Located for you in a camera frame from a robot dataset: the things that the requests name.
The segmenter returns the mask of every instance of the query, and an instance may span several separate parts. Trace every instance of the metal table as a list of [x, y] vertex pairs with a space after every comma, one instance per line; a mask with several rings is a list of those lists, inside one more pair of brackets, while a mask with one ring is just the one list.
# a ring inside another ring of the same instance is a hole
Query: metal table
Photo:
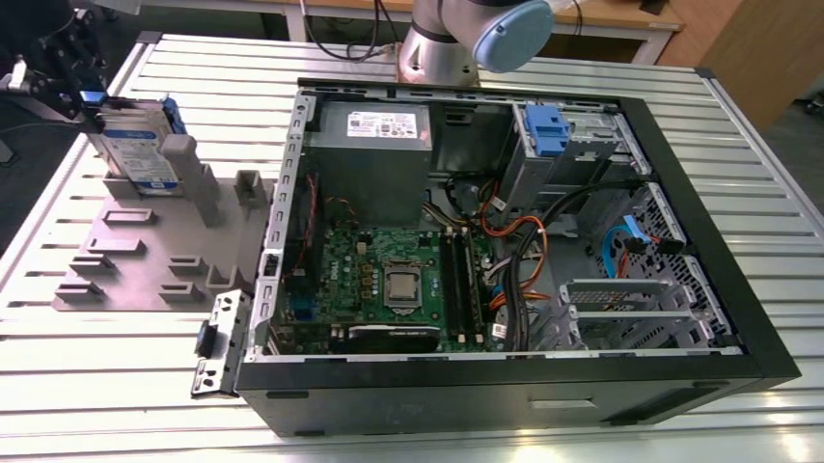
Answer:
[[[299, 76], [391, 81], [394, 66], [390, 57], [332, 61], [308, 43], [163, 36], [135, 45], [111, 90], [172, 93], [216, 176], [257, 169], [275, 177]], [[239, 399], [189, 400], [203, 314], [50, 308], [106, 194], [104, 163], [80, 137], [0, 260], [0, 454], [124, 461], [128, 452], [153, 462], [236, 452], [267, 462], [824, 459], [824, 221], [723, 90], [690, 69], [558, 60], [482, 78], [486, 87], [646, 99], [804, 377], [655, 426], [281, 440]]]

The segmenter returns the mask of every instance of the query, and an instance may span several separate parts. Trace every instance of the circuit board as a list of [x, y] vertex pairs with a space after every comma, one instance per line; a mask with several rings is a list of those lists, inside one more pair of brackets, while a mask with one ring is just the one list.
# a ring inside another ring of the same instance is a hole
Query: circuit board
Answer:
[[[484, 238], [471, 238], [472, 261], [488, 252]], [[303, 354], [324, 354], [330, 327], [400, 324], [436, 327], [439, 351], [483, 351], [483, 335], [447, 334], [444, 282], [440, 267], [440, 234], [432, 231], [335, 230], [323, 244], [320, 288], [313, 298], [292, 297], [293, 329]], [[386, 305], [386, 272], [392, 268], [419, 272], [419, 307], [392, 310]]]

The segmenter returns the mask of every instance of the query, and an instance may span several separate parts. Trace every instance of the power supply label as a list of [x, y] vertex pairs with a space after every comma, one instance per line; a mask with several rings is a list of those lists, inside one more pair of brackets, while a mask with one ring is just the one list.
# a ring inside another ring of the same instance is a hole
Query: power supply label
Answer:
[[416, 138], [416, 121], [408, 113], [348, 113], [346, 136]]

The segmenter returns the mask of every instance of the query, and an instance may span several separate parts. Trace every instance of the motherboard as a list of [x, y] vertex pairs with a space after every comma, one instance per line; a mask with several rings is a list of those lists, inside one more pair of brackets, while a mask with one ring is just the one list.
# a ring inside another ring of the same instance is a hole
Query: motherboard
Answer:
[[484, 351], [487, 255], [467, 231], [326, 231], [319, 289], [288, 301], [296, 353]]

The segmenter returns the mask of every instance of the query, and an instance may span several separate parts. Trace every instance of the sticker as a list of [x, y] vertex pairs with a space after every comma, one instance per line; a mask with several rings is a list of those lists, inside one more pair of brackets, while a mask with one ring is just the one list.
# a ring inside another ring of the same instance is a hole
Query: sticker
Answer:
[[149, 130], [105, 130], [102, 135], [117, 165], [136, 185], [155, 190], [171, 190], [177, 186], [175, 171], [160, 155], [157, 133]]
[[346, 136], [371, 138], [416, 138], [414, 114], [350, 113]]
[[498, 338], [499, 340], [506, 338], [506, 325], [500, 323], [494, 323], [491, 325], [491, 336]]
[[503, 203], [503, 200], [500, 200], [500, 198], [498, 198], [496, 196], [491, 197], [491, 200], [488, 201], [488, 203], [494, 206], [495, 209], [498, 209], [500, 212], [503, 211], [503, 208], [506, 207], [506, 203]]

